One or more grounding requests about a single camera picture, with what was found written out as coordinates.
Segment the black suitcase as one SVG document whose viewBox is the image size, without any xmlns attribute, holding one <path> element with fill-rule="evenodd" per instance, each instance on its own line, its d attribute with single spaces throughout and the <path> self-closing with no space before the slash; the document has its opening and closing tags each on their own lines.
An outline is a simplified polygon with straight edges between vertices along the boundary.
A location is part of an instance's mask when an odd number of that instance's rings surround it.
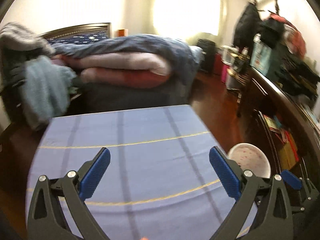
<svg viewBox="0 0 320 240">
<path fill-rule="evenodd" d="M 200 38 L 197 41 L 197 46 L 202 49 L 203 56 L 200 70 L 212 74 L 215 63 L 216 43 L 208 39 Z"/>
</svg>

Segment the pile of dark clothes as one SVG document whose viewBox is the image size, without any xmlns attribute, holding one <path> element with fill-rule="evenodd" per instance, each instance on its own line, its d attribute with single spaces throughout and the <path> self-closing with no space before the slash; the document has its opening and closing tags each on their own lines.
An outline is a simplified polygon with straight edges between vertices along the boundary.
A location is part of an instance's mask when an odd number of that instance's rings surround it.
<svg viewBox="0 0 320 240">
<path fill-rule="evenodd" d="M 319 75 L 305 62 L 306 43 L 286 18 L 271 13 L 260 25 L 260 42 L 270 49 L 265 76 L 291 96 L 306 96 L 315 104 Z"/>
</svg>

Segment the dark wooden dresser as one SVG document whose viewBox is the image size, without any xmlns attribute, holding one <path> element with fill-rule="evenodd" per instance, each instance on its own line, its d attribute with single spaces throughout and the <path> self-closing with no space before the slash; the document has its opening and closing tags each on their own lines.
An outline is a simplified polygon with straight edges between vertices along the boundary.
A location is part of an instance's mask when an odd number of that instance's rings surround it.
<svg viewBox="0 0 320 240">
<path fill-rule="evenodd" d="M 255 68 L 248 71 L 248 82 L 241 93 L 237 111 L 244 141 L 257 146 L 267 156 L 271 173 L 280 173 L 282 137 L 289 134 L 297 162 L 290 171 L 319 184 L 319 133 L 302 109 L 276 84 Z"/>
</svg>

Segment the dark wooden headboard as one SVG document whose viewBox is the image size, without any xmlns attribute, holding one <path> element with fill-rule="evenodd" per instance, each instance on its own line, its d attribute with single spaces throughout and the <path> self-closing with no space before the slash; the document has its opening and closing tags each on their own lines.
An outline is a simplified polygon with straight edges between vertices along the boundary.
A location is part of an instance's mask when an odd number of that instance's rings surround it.
<svg viewBox="0 0 320 240">
<path fill-rule="evenodd" d="M 71 27 L 65 27 L 61 29 L 52 30 L 43 34 L 41 37 L 45 39 L 50 38 L 62 38 L 74 36 L 76 34 L 90 34 L 104 31 L 108 37 L 111 37 L 111 23 L 91 23 L 91 24 L 81 24 Z"/>
</svg>

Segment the pink storage box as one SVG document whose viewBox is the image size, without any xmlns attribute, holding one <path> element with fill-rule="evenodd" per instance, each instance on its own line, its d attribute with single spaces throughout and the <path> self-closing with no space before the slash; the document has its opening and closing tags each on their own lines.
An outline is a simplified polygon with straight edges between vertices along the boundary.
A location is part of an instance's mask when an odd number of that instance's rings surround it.
<svg viewBox="0 0 320 240">
<path fill-rule="evenodd" d="M 221 70 L 221 82 L 226 83 L 227 75 L 228 75 L 228 70 L 230 66 L 227 64 L 222 64 L 222 70 Z"/>
</svg>

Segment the dark blue duvet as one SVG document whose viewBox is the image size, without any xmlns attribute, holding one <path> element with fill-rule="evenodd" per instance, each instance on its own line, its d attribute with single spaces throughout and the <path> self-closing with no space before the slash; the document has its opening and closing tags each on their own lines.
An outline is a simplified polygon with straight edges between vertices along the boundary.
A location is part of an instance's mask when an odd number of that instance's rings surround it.
<svg viewBox="0 0 320 240">
<path fill-rule="evenodd" d="M 204 61 L 203 50 L 198 46 L 169 37 L 152 34 L 137 34 L 116 38 L 107 38 L 89 44 L 55 43 L 56 54 L 84 58 L 91 55 L 108 53 L 150 53 L 168 60 L 174 74 L 183 85 L 192 82 Z"/>
</svg>

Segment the teal shopping bag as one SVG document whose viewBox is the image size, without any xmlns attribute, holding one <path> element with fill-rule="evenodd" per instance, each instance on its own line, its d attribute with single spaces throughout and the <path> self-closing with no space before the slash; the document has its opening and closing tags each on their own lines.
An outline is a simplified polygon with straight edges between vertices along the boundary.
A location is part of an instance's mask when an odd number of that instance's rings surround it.
<svg viewBox="0 0 320 240">
<path fill-rule="evenodd" d="M 269 46 L 261 41 L 255 42 L 250 61 L 251 67 L 265 76 L 270 67 L 271 53 L 272 49 Z"/>
</svg>

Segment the blue checked tablecloth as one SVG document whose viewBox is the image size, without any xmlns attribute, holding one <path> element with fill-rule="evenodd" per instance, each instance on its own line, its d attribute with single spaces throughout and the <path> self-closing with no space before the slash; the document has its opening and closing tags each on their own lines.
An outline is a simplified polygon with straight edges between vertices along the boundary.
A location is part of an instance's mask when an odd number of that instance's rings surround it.
<svg viewBox="0 0 320 240">
<path fill-rule="evenodd" d="M 55 118 L 28 176 L 78 170 L 102 147 L 111 162 L 86 201 L 111 239 L 210 239 L 231 210 L 210 162 L 217 140 L 188 105 Z"/>
</svg>

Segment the folded pink red quilt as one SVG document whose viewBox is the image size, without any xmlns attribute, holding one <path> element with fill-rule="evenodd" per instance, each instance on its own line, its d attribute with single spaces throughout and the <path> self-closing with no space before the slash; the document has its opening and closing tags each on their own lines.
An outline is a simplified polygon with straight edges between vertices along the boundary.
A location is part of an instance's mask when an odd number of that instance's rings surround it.
<svg viewBox="0 0 320 240">
<path fill-rule="evenodd" d="M 170 62 L 151 53 L 109 53 L 81 59 L 55 55 L 52 61 L 79 71 L 84 83 L 149 89 L 165 83 L 172 76 Z"/>
</svg>

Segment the black hanging coat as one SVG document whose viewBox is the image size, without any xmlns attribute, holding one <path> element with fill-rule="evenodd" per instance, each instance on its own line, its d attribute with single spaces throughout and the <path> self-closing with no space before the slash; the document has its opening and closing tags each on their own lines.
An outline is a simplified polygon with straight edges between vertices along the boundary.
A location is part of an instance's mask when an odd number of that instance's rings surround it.
<svg viewBox="0 0 320 240">
<path fill-rule="evenodd" d="M 238 47 L 242 52 L 247 47 L 248 55 L 251 56 L 254 47 L 254 36 L 260 27 L 261 18 L 257 7 L 253 3 L 248 3 L 236 24 L 233 37 L 233 46 Z"/>
</svg>

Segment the light blue fleece blanket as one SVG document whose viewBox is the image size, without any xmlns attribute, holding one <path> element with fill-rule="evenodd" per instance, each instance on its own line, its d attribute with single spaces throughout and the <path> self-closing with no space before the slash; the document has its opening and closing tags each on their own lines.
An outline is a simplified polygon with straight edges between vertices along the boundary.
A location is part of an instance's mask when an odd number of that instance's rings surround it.
<svg viewBox="0 0 320 240">
<path fill-rule="evenodd" d="M 54 64 L 43 55 L 25 63 L 25 83 L 19 93 L 23 114 L 32 129 L 38 130 L 67 112 L 75 77 L 71 68 Z"/>
</svg>

